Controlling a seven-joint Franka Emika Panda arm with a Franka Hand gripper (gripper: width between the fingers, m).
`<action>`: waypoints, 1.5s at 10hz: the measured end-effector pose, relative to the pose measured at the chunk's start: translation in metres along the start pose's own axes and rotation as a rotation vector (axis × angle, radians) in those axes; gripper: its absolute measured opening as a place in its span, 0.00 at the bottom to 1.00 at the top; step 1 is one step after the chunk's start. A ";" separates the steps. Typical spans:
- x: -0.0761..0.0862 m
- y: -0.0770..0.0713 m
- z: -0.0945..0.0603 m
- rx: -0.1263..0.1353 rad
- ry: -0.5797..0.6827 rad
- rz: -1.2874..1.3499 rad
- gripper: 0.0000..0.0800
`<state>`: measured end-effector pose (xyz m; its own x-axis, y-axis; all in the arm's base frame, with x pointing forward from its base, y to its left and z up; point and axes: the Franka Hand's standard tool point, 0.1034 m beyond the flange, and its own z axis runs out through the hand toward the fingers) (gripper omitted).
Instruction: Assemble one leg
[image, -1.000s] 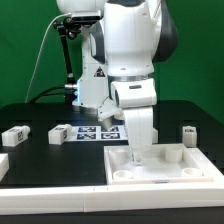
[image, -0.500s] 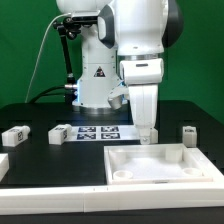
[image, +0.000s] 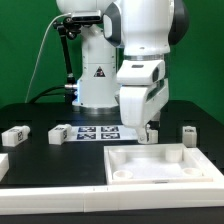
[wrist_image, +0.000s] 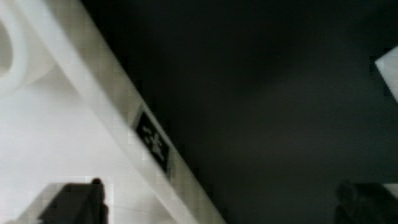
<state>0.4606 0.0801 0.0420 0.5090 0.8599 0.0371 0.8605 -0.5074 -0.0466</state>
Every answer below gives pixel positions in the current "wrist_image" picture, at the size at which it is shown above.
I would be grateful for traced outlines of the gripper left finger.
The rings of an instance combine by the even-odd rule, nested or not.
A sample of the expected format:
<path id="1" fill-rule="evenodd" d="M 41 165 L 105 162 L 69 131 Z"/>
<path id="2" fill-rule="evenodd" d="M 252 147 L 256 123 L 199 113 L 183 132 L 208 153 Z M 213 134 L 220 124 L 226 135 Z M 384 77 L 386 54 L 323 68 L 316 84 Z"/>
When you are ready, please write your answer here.
<path id="1" fill-rule="evenodd" d="M 89 183 L 68 183 L 39 215 L 41 224 L 108 224 L 105 185 L 100 179 Z"/>

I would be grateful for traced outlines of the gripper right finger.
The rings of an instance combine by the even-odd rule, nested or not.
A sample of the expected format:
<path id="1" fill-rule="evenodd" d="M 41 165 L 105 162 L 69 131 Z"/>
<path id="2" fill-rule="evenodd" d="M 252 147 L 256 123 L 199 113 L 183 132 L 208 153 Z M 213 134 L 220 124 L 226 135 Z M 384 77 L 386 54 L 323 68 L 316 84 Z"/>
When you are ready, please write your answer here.
<path id="1" fill-rule="evenodd" d="M 398 197 L 380 183 L 345 181 L 336 197 L 334 224 L 398 224 Z"/>

